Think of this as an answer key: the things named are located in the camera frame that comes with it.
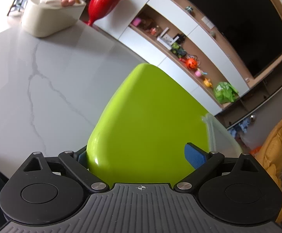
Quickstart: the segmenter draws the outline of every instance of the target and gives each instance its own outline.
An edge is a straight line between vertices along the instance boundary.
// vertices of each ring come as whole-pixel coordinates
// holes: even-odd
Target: orange pumpkin toy
[[[197,69],[198,67],[197,61],[193,58],[187,59],[186,65],[189,70]]]

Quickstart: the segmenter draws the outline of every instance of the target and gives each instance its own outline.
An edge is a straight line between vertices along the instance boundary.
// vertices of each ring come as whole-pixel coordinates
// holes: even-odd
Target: tv cabinet
[[[271,0],[282,19],[282,3]],[[192,6],[193,13],[185,11]],[[132,19],[140,14],[152,18],[168,34],[187,36],[183,48],[201,60],[201,69],[208,73],[215,86],[219,81],[230,82],[238,91],[235,103],[220,104],[213,91],[189,71],[185,64],[166,49],[156,38],[139,27]],[[105,18],[95,24],[147,62],[161,68],[195,97],[210,113],[216,115],[225,127],[241,120],[268,100],[282,86],[282,55],[259,76],[253,78],[225,37],[214,27],[209,29],[202,21],[204,14],[188,0],[123,0]],[[214,39],[210,31],[216,33]]]

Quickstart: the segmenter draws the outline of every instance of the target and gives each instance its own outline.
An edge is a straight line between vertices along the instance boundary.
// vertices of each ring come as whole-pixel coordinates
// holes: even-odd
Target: pink object
[[[131,23],[133,26],[137,27],[141,23],[141,18],[136,17]]]
[[[92,26],[96,20],[108,15],[115,8],[119,1],[120,0],[90,0],[88,6],[88,25]]]
[[[68,0],[61,0],[61,6],[67,7],[68,6]]]
[[[75,0],[68,0],[68,5],[69,5],[69,6],[73,6],[74,3],[75,3]]]
[[[202,76],[203,76],[202,73],[201,73],[199,70],[196,70],[196,71],[195,71],[195,75],[196,75],[197,77],[202,77]]]

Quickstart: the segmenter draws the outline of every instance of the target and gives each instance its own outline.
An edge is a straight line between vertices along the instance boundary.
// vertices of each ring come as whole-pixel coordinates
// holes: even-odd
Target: chair leg
[[[19,7],[18,7],[18,12],[20,12],[20,9],[22,8],[22,2],[23,2],[23,0],[20,0]]]
[[[7,13],[7,16],[9,16],[9,13],[10,13],[11,9],[14,7],[15,1],[16,1],[16,0],[13,0],[11,6],[10,6],[10,8],[9,8],[9,11],[8,11],[8,13]]]

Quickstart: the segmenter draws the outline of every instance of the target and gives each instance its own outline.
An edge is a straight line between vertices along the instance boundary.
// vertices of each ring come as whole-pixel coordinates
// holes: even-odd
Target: toy car
[[[177,42],[172,44],[171,51],[173,54],[177,55],[179,59],[187,55],[187,52]]]

